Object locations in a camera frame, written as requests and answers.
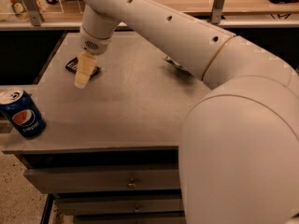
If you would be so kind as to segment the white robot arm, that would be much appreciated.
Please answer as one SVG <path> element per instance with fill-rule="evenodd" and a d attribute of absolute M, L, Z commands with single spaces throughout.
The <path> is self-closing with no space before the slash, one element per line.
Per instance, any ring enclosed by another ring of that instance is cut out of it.
<path fill-rule="evenodd" d="M 125 22 L 208 86 L 182 125 L 187 224 L 298 224 L 298 75 L 241 36 L 150 0 L 83 0 L 80 32 L 105 52 Z"/>

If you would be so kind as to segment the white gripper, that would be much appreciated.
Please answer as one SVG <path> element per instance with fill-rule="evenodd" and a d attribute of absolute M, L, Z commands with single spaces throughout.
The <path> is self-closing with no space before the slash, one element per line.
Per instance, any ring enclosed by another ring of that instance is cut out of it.
<path fill-rule="evenodd" d="M 79 44 L 85 51 L 78 56 L 75 86 L 79 89 L 84 89 L 96 66 L 96 58 L 94 55 L 101 55 L 105 53 L 111 39 L 96 38 L 86 32 L 83 27 L 80 28 L 79 33 Z"/>

